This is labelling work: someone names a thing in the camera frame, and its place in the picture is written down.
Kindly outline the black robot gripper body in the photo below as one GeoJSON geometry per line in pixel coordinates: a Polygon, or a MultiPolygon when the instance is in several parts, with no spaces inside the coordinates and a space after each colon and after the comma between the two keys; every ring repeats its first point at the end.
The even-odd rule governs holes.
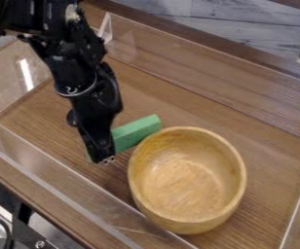
{"type": "Polygon", "coordinates": [[[55,91],[72,102],[68,123],[84,136],[110,136],[116,116],[124,109],[114,70],[108,62],[96,69],[68,63],[54,72],[55,91]]]}

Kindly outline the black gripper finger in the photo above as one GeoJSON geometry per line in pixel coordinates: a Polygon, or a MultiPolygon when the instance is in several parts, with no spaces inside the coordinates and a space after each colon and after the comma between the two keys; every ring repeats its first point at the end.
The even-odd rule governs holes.
{"type": "Polygon", "coordinates": [[[108,162],[116,155],[112,131],[109,129],[84,128],[82,126],[77,130],[90,160],[96,163],[108,162]]]}

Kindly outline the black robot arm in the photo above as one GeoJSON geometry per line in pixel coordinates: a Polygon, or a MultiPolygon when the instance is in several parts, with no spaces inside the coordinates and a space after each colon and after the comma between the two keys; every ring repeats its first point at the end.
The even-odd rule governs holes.
{"type": "Polygon", "coordinates": [[[112,125],[124,102],[105,61],[105,39],[89,25],[81,1],[0,0],[0,37],[11,35],[27,43],[49,67],[55,91],[73,105],[68,121],[86,153],[106,163],[117,154],[112,125]]]}

